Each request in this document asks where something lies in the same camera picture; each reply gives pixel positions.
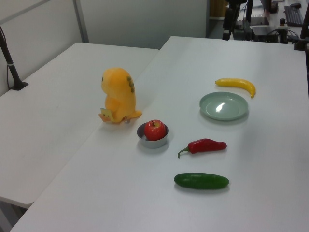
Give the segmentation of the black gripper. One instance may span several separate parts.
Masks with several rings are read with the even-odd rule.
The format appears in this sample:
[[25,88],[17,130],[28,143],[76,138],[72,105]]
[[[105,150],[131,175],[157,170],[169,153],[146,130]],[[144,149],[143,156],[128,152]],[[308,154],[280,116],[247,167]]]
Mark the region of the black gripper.
[[225,12],[225,18],[223,23],[223,40],[229,40],[234,38],[236,21],[239,16],[239,8],[227,8]]

